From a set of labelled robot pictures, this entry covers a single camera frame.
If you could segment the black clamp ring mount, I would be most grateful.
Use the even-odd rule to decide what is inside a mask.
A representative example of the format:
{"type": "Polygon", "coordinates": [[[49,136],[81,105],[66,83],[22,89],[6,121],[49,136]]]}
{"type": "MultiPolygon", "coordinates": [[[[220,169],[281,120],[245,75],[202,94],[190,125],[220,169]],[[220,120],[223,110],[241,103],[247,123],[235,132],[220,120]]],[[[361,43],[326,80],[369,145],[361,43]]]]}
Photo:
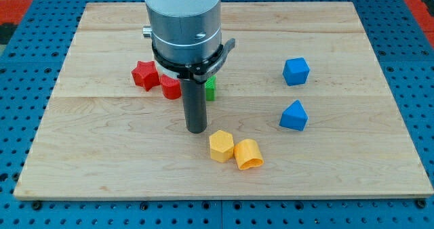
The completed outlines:
{"type": "Polygon", "coordinates": [[[236,40],[229,39],[224,45],[220,44],[217,51],[210,58],[196,64],[174,63],[163,58],[154,45],[151,46],[154,59],[162,67],[163,72],[175,79],[191,79],[198,84],[205,83],[215,75],[226,62],[229,52],[235,47],[236,40]]]}

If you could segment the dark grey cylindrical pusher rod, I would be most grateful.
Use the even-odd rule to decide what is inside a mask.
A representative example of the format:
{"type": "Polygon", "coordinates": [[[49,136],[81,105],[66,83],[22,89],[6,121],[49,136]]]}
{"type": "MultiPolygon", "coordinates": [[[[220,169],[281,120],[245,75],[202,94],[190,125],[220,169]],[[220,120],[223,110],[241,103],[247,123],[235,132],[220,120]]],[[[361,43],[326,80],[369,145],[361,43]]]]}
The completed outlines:
{"type": "Polygon", "coordinates": [[[201,133],[207,127],[205,84],[181,79],[180,88],[186,128],[191,133],[201,133]]]}

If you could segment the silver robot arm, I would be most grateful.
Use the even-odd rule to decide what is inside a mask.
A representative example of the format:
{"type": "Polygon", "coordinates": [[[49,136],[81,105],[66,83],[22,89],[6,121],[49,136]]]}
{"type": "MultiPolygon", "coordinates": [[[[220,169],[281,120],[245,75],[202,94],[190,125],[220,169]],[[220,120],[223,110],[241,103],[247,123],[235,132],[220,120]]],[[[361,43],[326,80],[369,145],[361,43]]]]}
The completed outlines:
{"type": "Polygon", "coordinates": [[[157,66],[180,82],[186,128],[207,127],[205,82],[226,62],[235,40],[222,42],[221,0],[144,0],[157,66]]]}

